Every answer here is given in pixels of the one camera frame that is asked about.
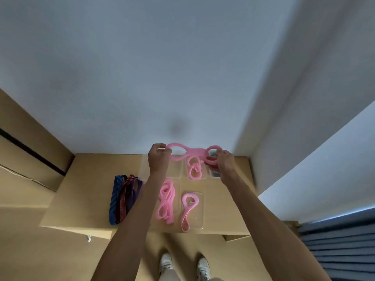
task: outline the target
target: gray curtain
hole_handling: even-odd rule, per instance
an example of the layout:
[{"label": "gray curtain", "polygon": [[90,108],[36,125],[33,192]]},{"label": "gray curtain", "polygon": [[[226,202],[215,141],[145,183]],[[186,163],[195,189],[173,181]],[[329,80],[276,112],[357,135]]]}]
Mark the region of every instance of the gray curtain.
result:
[{"label": "gray curtain", "polygon": [[307,223],[301,240],[332,280],[375,281],[375,209]]}]

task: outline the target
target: forearm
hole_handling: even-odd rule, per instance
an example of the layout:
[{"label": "forearm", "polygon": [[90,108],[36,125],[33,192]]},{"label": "forearm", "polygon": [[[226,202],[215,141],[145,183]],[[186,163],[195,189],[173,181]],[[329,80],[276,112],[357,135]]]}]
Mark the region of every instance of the forearm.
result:
[{"label": "forearm", "polygon": [[151,174],[129,214],[119,225],[92,280],[134,280],[144,251],[144,242],[165,175]]},{"label": "forearm", "polygon": [[229,175],[224,183],[274,281],[330,280],[302,241],[265,207],[237,173]]}]

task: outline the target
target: foot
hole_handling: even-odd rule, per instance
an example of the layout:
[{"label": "foot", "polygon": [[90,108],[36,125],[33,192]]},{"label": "foot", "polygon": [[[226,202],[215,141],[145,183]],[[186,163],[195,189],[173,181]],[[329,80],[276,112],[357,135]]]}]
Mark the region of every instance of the foot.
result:
[{"label": "foot", "polygon": [[168,269],[173,269],[172,258],[169,253],[163,253],[159,261],[159,274],[162,275]]},{"label": "foot", "polygon": [[196,266],[196,274],[198,276],[198,281],[207,281],[211,279],[209,263],[204,256],[202,256],[198,260],[198,264]]}]

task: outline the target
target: pink strap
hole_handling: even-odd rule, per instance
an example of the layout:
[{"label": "pink strap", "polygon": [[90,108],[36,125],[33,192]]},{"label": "pink strap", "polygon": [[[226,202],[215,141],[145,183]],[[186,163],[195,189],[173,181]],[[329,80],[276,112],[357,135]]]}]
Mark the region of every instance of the pink strap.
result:
[{"label": "pink strap", "polygon": [[[186,199],[188,197],[191,197],[194,199],[194,204],[192,206],[189,206],[187,203],[186,203]],[[184,205],[184,215],[182,216],[182,222],[181,222],[181,228],[182,228],[182,231],[189,231],[190,230],[190,225],[189,225],[189,222],[187,221],[187,214],[195,207],[197,206],[199,203],[199,198],[198,196],[196,196],[196,194],[194,193],[185,193],[183,196],[182,196],[182,204]]]},{"label": "pink strap", "polygon": [[168,144],[166,146],[166,148],[171,148],[171,147],[181,147],[181,148],[186,150],[186,153],[183,154],[182,156],[176,157],[176,156],[170,155],[169,159],[172,160],[172,161],[180,161],[182,159],[185,159],[187,156],[194,156],[194,157],[199,157],[202,161],[206,162],[209,165],[217,165],[218,164],[218,160],[210,161],[210,160],[207,159],[207,157],[209,155],[209,150],[211,150],[211,149],[221,149],[220,146],[216,146],[216,145],[210,146],[207,149],[189,148],[189,147],[186,147],[186,146],[184,146],[182,144],[179,144],[179,143],[171,143],[171,144]]},{"label": "pink strap", "polygon": [[160,205],[157,208],[155,217],[158,220],[163,218],[168,225],[173,223],[173,199],[175,195],[176,190],[173,187],[173,181],[167,178],[159,192]]},{"label": "pink strap", "polygon": [[[196,158],[196,163],[192,163],[190,164],[190,160],[193,159],[193,158]],[[197,179],[201,179],[202,178],[202,166],[201,166],[201,160],[199,159],[199,157],[194,157],[194,156],[190,156],[187,160],[186,160],[186,163],[188,164],[188,168],[189,168],[189,177],[190,179],[193,179],[193,180],[197,180]],[[195,170],[197,173],[198,173],[198,176],[193,176],[192,175],[192,171]]]}]

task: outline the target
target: folded pink strap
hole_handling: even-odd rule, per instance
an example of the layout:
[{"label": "folded pink strap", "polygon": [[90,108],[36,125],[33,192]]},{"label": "folded pink strap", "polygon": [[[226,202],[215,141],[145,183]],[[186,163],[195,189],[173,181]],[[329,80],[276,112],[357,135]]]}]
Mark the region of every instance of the folded pink strap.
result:
[{"label": "folded pink strap", "polygon": [[173,223],[173,199],[176,195],[176,190],[173,187],[173,181],[167,178],[159,192],[160,204],[155,213],[155,217],[160,220],[164,219],[166,223]]},{"label": "folded pink strap", "polygon": [[189,147],[186,147],[182,144],[179,144],[179,143],[171,143],[171,144],[168,144],[166,146],[166,148],[171,148],[171,147],[181,147],[183,149],[186,150],[186,153],[183,154],[182,156],[172,156],[172,155],[169,155],[169,159],[172,160],[172,161],[180,161],[182,159],[185,159],[186,157],[188,156],[194,156],[194,157],[199,157],[202,161],[206,162],[207,164],[209,165],[217,165],[218,164],[218,160],[214,160],[214,161],[210,161],[207,159],[207,157],[209,156],[209,150],[211,149],[221,149],[220,146],[210,146],[208,147],[207,149],[203,149],[203,148],[189,148]]},{"label": "folded pink strap", "polygon": [[[189,206],[186,202],[186,199],[188,197],[191,197],[194,199],[194,204],[192,206]],[[194,193],[185,193],[183,196],[182,196],[182,204],[184,205],[184,215],[182,216],[182,222],[181,222],[181,228],[182,228],[182,231],[189,231],[190,230],[190,225],[189,225],[189,222],[187,221],[187,216],[188,216],[188,213],[195,207],[197,206],[199,203],[199,198],[198,196],[196,196],[196,194]]]},{"label": "folded pink strap", "polygon": [[[196,158],[196,163],[192,163],[190,164],[190,161],[191,159],[193,158]],[[186,160],[186,163],[187,163],[187,166],[189,168],[189,177],[190,179],[193,179],[193,180],[197,180],[197,179],[201,179],[202,178],[202,166],[201,166],[201,160],[199,159],[199,157],[195,157],[195,156],[190,156],[187,160]],[[198,174],[198,176],[193,176],[192,175],[192,171],[195,170]]]}]

